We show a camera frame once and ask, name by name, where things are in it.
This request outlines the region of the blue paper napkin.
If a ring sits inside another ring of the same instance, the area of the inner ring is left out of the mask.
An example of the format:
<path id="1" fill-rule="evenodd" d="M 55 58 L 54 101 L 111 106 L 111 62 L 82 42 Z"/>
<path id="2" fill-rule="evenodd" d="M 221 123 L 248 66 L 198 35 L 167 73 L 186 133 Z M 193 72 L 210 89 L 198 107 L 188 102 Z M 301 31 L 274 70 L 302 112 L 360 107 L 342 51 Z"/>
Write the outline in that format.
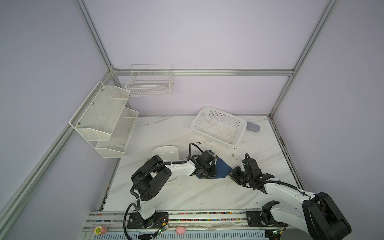
<path id="1" fill-rule="evenodd" d="M 223 179 L 228 175 L 229 172 L 232 171 L 232 168 L 226 162 L 220 159 L 218 156 L 216 158 L 216 165 L 217 165 L 217 175 L 212 179 Z"/>

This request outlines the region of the white rectangular plastic tray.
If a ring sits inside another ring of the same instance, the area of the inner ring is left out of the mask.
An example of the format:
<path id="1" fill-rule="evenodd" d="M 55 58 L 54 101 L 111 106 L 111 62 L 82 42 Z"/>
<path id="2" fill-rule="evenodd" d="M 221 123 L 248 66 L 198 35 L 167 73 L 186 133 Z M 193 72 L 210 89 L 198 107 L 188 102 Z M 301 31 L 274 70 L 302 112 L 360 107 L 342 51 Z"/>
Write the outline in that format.
<path id="1" fill-rule="evenodd" d="M 175 146 L 163 146 L 158 147 L 153 151 L 153 156 L 159 156 L 164 162 L 173 162 L 179 160 L 179 150 Z M 179 176 L 174 173 L 176 166 L 167 165 L 167 168 L 171 170 L 171 176 L 167 180 L 168 183 L 175 182 Z"/>

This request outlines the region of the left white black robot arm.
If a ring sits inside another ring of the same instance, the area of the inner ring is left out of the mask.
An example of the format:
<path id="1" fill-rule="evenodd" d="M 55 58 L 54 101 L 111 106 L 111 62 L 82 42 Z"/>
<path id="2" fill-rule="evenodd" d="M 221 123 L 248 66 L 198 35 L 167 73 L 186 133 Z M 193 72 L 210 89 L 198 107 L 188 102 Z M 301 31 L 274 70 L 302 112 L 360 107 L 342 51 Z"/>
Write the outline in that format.
<path id="1" fill-rule="evenodd" d="M 172 177 L 197 176 L 201 179 L 217 175 L 217 155 L 204 151 L 200 155 L 189 155 L 185 160 L 166 161 L 159 155 L 151 157 L 131 177 L 131 195 L 139 214 L 139 224 L 144 229 L 155 223 L 156 210 L 153 199 Z"/>

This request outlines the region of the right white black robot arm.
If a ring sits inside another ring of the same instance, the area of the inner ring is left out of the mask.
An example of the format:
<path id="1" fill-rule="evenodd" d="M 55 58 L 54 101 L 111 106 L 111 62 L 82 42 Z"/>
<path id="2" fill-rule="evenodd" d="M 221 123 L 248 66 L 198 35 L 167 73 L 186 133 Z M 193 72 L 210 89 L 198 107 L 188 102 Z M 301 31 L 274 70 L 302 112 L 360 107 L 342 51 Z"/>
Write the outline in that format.
<path id="1" fill-rule="evenodd" d="M 306 192 L 263 173 L 255 159 L 245 154 L 242 167 L 235 167 L 229 177 L 239 186 L 275 197 L 264 204 L 258 222 L 265 227 L 286 224 L 314 240 L 342 240 L 352 227 L 330 195 Z"/>

